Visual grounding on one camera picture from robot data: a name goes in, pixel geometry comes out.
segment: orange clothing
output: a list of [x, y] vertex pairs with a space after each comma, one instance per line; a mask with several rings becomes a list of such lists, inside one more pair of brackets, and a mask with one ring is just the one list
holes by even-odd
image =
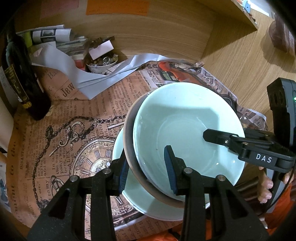
[[[272, 213], [267, 213], [265, 215], [265, 222], [267, 223], [267, 232], [272, 234], [276, 228], [284, 221], [285, 217], [289, 213], [294, 202], [290, 198], [291, 185], [288, 186], [287, 190], [283, 193], [279, 201], [277, 202]], [[206, 240], [211, 239], [211, 221], [206, 220]], [[174, 227], [173, 232], [181, 233], [182, 224]], [[168, 231], [161, 232], [159, 234], [154, 234], [145, 238], [140, 238], [137, 241], [176, 241], [176, 238], [170, 234]]]

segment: hand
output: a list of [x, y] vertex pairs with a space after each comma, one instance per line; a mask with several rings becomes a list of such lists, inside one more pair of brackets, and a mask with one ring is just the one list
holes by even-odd
[[[261, 203], [266, 203], [268, 199], [271, 198], [271, 192], [269, 191], [270, 188], [273, 187], [273, 182], [272, 180], [266, 176], [265, 174], [265, 170], [263, 167], [259, 167], [260, 173], [259, 173], [259, 183], [257, 186], [257, 195], [258, 195], [258, 200]], [[283, 178], [283, 182], [284, 184], [287, 184], [287, 182], [289, 181], [289, 178], [292, 174], [292, 171], [288, 172], [285, 174], [284, 178]]]

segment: pink sticky note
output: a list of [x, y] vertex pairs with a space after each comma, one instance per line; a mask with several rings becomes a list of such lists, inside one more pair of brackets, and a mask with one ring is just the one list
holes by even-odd
[[111, 44], [110, 40], [106, 41], [105, 43], [102, 43], [95, 49], [89, 49], [89, 55], [93, 60], [96, 58], [102, 56], [103, 54], [108, 53], [109, 51], [113, 50], [114, 47]]
[[42, 0], [40, 19], [62, 12], [68, 12], [79, 6], [79, 0]]

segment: wooden shelf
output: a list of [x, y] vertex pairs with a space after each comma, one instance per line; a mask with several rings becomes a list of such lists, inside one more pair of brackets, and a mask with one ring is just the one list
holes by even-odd
[[221, 15], [232, 17], [240, 22], [246, 23], [255, 30], [258, 29], [257, 24], [250, 17], [250, 15], [243, 10], [243, 7], [237, 0], [197, 0], [198, 2], [206, 5]]

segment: gold label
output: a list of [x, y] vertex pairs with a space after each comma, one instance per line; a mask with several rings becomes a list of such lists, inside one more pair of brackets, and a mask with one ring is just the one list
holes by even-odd
[[[27, 96], [26, 92], [24, 91], [16, 73], [13, 67], [13, 64], [8, 67], [5, 71], [4, 71], [6, 78], [8, 80], [8, 82], [10, 83], [11, 87], [13, 88], [15, 94], [18, 97], [19, 102], [25, 102], [25, 104], [27, 104], [27, 102], [29, 101], [29, 97]], [[27, 108], [32, 106], [32, 103], [30, 102], [30, 104], [26, 105]]]

